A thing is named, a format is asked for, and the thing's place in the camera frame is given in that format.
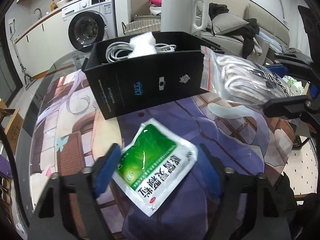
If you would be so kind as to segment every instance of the washing machine door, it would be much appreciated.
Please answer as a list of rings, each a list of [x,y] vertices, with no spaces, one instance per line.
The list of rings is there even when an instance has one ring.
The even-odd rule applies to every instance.
[[[69,39],[75,49],[89,52],[92,45],[102,41],[105,32],[105,22],[94,12],[81,12],[77,14],[69,25]]]

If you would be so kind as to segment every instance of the beige couch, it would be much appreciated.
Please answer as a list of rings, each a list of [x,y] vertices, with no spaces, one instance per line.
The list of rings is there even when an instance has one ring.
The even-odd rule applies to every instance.
[[[286,28],[277,18],[252,1],[210,0],[210,2],[226,4],[230,13],[237,15],[242,19],[256,18],[260,31],[268,35],[270,38],[275,39],[282,45],[289,45],[289,29]],[[213,36],[209,32],[201,32],[201,36],[225,47],[237,55],[241,55],[243,43],[232,37],[223,35]],[[262,54],[260,56],[250,55],[248,59],[258,64],[263,64],[269,49],[269,43],[259,36],[256,36],[256,40],[262,48]]]

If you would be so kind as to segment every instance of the white bowl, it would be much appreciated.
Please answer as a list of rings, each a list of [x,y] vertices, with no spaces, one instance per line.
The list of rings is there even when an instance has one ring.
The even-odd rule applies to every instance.
[[[57,6],[61,7],[63,5],[65,5],[69,0],[60,0],[59,2],[57,2]]]

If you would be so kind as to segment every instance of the faucet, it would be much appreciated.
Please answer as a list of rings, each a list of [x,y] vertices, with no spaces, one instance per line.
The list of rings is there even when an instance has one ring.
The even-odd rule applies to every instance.
[[[35,13],[36,13],[36,10],[39,10],[39,12],[40,12],[40,16],[39,16],[39,18],[38,18],[38,20],[40,20],[40,19],[42,18],[42,12],[41,12],[41,9],[40,9],[40,8],[35,9],[35,11],[33,12],[33,14],[35,14]]]

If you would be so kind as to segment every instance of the mop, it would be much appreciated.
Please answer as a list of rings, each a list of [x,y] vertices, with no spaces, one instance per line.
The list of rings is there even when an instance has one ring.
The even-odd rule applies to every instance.
[[[21,71],[24,74],[24,82],[26,84],[26,90],[28,90],[29,87],[36,81],[36,79],[32,78],[28,73],[26,73],[27,69],[23,66],[23,64],[22,64],[22,62],[20,60],[20,57],[19,57],[19,54],[18,54],[18,51],[17,51],[17,48],[16,48],[16,44],[15,44],[13,36],[12,36],[11,26],[10,26],[10,34],[11,34],[11,40],[12,40],[12,43],[13,43],[14,51],[15,51],[15,53],[17,55],[17,58],[18,58],[18,61],[20,63]]]

